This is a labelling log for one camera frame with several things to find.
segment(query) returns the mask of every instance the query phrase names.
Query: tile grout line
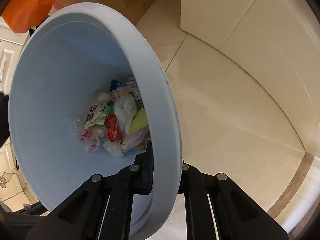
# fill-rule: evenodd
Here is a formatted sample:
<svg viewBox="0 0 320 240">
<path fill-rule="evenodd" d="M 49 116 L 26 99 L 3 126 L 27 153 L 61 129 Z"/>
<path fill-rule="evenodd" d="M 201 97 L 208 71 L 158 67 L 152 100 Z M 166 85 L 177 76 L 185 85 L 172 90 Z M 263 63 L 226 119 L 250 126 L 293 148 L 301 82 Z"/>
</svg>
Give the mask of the tile grout line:
<svg viewBox="0 0 320 240">
<path fill-rule="evenodd" d="M 168 66 L 167 66 L 167 68 L 165 69 L 165 71 L 164 71 L 164 72 L 166 72 L 166 71 L 168 70 L 168 68 L 169 68 L 169 66 L 170 66 L 170 64 L 171 64 L 171 62 L 173 61 L 174 57 L 176 56 L 176 54 L 177 54 L 178 50 L 180 49 L 180 47 L 181 47 L 182 43 L 184 42 L 185 38 L 187 37 L 187 35 L 188 35 L 188 33 L 186 34 L 186 36 L 184 36 L 184 38 L 183 38 L 183 40 L 182 40 L 181 44 L 179 45 L 179 47 L 178 47 L 177 51 L 176 51 L 176 52 L 175 52 L 175 54 L 173 55 L 172 59 L 170 60 L 170 62 L 169 62 L 169 64 L 168 64 Z"/>
<path fill-rule="evenodd" d="M 282 210 L 288 205 L 293 196 L 297 193 L 301 184 L 303 183 L 308 171 L 312 165 L 314 156 L 310 153 L 305 153 L 301 163 L 291 179 L 289 185 L 283 191 L 278 200 L 273 204 L 273 206 L 268 210 L 268 214 L 275 219 Z"/>
</svg>

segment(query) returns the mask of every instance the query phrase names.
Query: red wrapper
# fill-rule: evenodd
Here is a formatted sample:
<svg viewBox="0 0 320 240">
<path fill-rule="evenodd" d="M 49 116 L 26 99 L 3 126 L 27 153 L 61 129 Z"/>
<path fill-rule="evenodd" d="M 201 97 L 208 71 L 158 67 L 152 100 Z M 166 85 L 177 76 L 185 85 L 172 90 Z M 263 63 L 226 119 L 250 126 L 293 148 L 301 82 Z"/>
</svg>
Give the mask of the red wrapper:
<svg viewBox="0 0 320 240">
<path fill-rule="evenodd" d="M 105 124 L 108 125 L 108 137 L 111 142 L 114 142 L 118 138 L 122 136 L 122 134 L 118 130 L 118 122 L 115 114 L 109 114 L 104 121 Z"/>
</svg>

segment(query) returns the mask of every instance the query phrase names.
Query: tile floor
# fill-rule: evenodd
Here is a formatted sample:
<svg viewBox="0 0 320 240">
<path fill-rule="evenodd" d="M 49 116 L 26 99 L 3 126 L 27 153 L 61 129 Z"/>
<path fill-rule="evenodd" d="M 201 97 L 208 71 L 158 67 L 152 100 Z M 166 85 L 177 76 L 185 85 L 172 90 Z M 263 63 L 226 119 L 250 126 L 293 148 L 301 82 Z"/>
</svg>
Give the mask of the tile floor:
<svg viewBox="0 0 320 240">
<path fill-rule="evenodd" d="M 225 55 L 180 29 L 180 0 L 156 0 L 136 25 L 159 57 L 180 119 L 186 163 L 228 174 L 264 210 L 305 150 L 271 96 Z M 150 239 L 186 239 L 184 199 Z"/>
</svg>

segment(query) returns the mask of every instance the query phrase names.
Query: orange bag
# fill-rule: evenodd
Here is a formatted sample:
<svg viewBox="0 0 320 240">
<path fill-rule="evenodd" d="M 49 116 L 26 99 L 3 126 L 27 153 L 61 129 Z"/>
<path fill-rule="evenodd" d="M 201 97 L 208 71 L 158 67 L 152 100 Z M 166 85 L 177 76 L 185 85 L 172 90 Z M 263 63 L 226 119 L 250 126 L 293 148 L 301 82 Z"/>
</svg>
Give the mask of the orange bag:
<svg viewBox="0 0 320 240">
<path fill-rule="evenodd" d="M 25 33 L 44 20 L 53 2 L 54 0 L 11 0 L 2 17 L 14 33 Z"/>
</svg>

